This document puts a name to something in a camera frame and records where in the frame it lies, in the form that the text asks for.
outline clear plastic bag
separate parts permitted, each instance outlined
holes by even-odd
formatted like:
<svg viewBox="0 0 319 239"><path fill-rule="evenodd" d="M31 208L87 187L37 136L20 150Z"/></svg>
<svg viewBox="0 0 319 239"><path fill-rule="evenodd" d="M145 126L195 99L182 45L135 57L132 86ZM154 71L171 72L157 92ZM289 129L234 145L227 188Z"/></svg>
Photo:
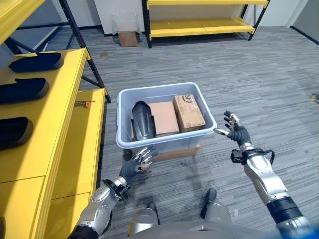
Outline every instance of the clear plastic bag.
<svg viewBox="0 0 319 239"><path fill-rule="evenodd" d="M136 31L141 33L136 12L121 10L112 13L112 33L116 34L119 31Z"/></svg>

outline black object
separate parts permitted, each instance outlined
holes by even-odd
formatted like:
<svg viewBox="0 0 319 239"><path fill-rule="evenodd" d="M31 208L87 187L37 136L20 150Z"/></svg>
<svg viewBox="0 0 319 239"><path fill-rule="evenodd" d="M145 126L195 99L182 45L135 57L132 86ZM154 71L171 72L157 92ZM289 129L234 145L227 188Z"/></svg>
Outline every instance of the black object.
<svg viewBox="0 0 319 239"><path fill-rule="evenodd" d="M233 149L231 151L230 159L233 163L241 163L242 165L245 165L248 159L257 155L265 156L268 153L272 153L269 161L271 164L273 164L275 159L275 152L271 149L263 151L261 148L253 148L253 149L248 149L244 151L243 153L237 149Z"/></svg>
<svg viewBox="0 0 319 239"><path fill-rule="evenodd" d="M0 239L4 239L5 236L5 218L0 217Z"/></svg>
<svg viewBox="0 0 319 239"><path fill-rule="evenodd" d="M132 126L135 140L145 140L156 136L156 128L151 108L144 101L138 101L132 109Z"/></svg>
<svg viewBox="0 0 319 239"><path fill-rule="evenodd" d="M0 86L0 104L42 98L49 90L44 78L15 79L16 83Z"/></svg>
<svg viewBox="0 0 319 239"><path fill-rule="evenodd" d="M33 124L27 117L0 119L0 149L26 143L32 131Z"/></svg>
<svg viewBox="0 0 319 239"><path fill-rule="evenodd" d="M276 224L303 215L291 197L273 200L267 204L267 208Z"/></svg>
<svg viewBox="0 0 319 239"><path fill-rule="evenodd" d="M14 72L34 72L55 70L63 66L64 60L61 53L38 53L37 56L23 57L12 62L9 68Z"/></svg>
<svg viewBox="0 0 319 239"><path fill-rule="evenodd" d="M77 226L68 239L98 239L99 235L92 227Z"/></svg>
<svg viewBox="0 0 319 239"><path fill-rule="evenodd" d="M207 209L208 209L209 205L214 203L214 201L216 200L216 197L217 197L217 191L214 188L210 188L206 194L206 197L205 197L204 207L200 212L201 218L205 219Z"/></svg>

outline shelf board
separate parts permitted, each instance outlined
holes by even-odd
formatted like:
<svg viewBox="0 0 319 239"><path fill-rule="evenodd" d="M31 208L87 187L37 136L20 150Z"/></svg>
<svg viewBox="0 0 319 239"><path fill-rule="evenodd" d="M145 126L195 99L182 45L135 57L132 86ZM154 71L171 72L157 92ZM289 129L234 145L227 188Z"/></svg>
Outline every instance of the shelf board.
<svg viewBox="0 0 319 239"><path fill-rule="evenodd" d="M99 159L105 90L81 91L77 101L95 101L89 108L75 106L52 198L93 193Z"/></svg>
<svg viewBox="0 0 319 239"><path fill-rule="evenodd" d="M240 17L151 21L152 37L190 36L234 32L254 32Z"/></svg>
<svg viewBox="0 0 319 239"><path fill-rule="evenodd" d="M66 239L80 218L82 210L88 205L89 193L51 201L45 239Z"/></svg>
<svg viewBox="0 0 319 239"><path fill-rule="evenodd" d="M0 45L44 2L44 0L0 1Z"/></svg>
<svg viewBox="0 0 319 239"><path fill-rule="evenodd" d="M0 183L0 215L5 220L4 239L29 239L44 177Z"/></svg>
<svg viewBox="0 0 319 239"><path fill-rule="evenodd" d="M65 239L95 191L105 101L104 89L82 91L74 107L49 209L46 239Z"/></svg>
<svg viewBox="0 0 319 239"><path fill-rule="evenodd" d="M6 67L0 73L1 84L14 83L15 78L44 77L49 91L39 100L0 105L0 119L25 116L33 122L33 133L24 145L0 151L0 182L44 177L38 208L34 219L34 230L30 238L43 235L49 202L59 165L67 129L71 119L75 97L80 84L87 50L59 51L64 65L57 70L33 73L14 73ZM24 54L14 56L16 60Z"/></svg>
<svg viewBox="0 0 319 239"><path fill-rule="evenodd" d="M149 6L159 5L242 5L261 4L267 6L267 0L148 0Z"/></svg>

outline robot finger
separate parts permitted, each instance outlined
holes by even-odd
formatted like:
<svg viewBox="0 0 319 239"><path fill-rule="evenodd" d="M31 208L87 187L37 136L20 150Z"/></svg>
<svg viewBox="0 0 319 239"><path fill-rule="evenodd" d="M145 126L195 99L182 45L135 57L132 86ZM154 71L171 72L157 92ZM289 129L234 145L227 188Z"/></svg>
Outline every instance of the robot finger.
<svg viewBox="0 0 319 239"><path fill-rule="evenodd" d="M215 133L217 133L217 134L221 134L221 135L224 135L224 136L228 136L229 135L229 131L227 131L227 130L223 130L223 129L221 129L221 128L215 128L214 129L214 132Z"/></svg>

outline shelf leg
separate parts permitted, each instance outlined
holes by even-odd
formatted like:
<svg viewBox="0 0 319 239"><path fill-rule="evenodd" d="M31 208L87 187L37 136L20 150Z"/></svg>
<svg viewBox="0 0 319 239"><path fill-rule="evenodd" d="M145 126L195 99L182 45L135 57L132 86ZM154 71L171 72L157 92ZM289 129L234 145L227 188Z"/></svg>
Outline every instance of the shelf leg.
<svg viewBox="0 0 319 239"><path fill-rule="evenodd" d="M247 10L247 7L248 7L248 4L244 5L243 11L241 12L241 15L240 15L241 18L244 17L246 10Z"/></svg>
<svg viewBox="0 0 319 239"><path fill-rule="evenodd" d="M4 41L6 46L12 51L14 55L22 54L22 51L18 48L18 46L11 40L9 37L7 40Z"/></svg>
<svg viewBox="0 0 319 239"><path fill-rule="evenodd" d="M83 37L82 37L82 35L80 33L79 27L76 24L75 19L74 19L73 15L72 15L72 12L71 12L71 9L69 7L69 4L67 3L67 0L59 0L59 2L60 2L60 5L61 5L61 7L62 7L62 9L64 11L64 14L65 14L68 22L70 23L70 27L71 27L71 29L72 29L72 31L74 33L74 36L76 37L76 39L77 39L77 41L78 41L78 43L80 45L80 47L81 48L86 48L87 51L89 52L88 48L86 47L85 41L84 41L84 39L83 39ZM111 103L111 98L109 96L108 90L106 89L106 87L105 87L105 85L104 85L104 83L103 83L103 81L101 79L101 76L100 76L98 70L96 69L96 66L94 64L94 61L92 60L90 52L89 52L89 55L90 55L90 60L87 60L87 62L89 63L89 65L91 67L91 70L92 70L97 82L99 83L99 87L100 88L104 88L106 90L106 92L107 92L107 95L106 95L107 102Z"/></svg>
<svg viewBox="0 0 319 239"><path fill-rule="evenodd" d="M151 34L150 11L148 10L147 0L142 0L142 7L143 7L144 31L146 35L146 41L148 42L149 48L152 48L152 42L150 40L150 34Z"/></svg>
<svg viewBox="0 0 319 239"><path fill-rule="evenodd" d="M254 31L254 33L250 34L250 36L249 36L249 38L248 38L249 41L251 41L251 39L253 38L253 36L254 36L254 34L255 34L255 32L256 32L258 26L259 26L259 23L260 23L261 19L263 18L267 7L269 6L269 3L270 3L270 0L268 0L267 6L266 6L265 8L263 8L263 10L261 11L261 13L260 13L260 15L259 15L259 18L258 18L258 20L257 20L257 22L256 22L256 24L254 24L255 31Z"/></svg>

